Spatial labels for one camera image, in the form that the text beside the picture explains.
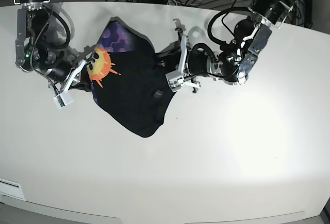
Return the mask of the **black T-shirt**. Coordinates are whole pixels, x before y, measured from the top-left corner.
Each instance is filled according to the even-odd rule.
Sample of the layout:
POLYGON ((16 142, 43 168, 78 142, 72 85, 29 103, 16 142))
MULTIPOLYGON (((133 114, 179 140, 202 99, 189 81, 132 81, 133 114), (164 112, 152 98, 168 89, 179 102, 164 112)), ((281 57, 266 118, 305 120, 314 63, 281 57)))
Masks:
POLYGON ((163 125, 174 97, 147 36, 111 18, 86 66, 96 104, 130 132, 147 138, 163 125))

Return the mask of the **white label plate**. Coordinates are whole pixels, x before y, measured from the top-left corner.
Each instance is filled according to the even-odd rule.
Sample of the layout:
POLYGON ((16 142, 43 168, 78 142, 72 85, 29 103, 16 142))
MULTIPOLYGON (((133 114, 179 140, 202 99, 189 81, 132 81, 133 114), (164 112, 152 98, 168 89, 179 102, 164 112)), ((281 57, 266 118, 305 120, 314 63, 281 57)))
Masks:
POLYGON ((0 193, 4 196, 25 201, 25 196, 19 183, 0 179, 0 193))

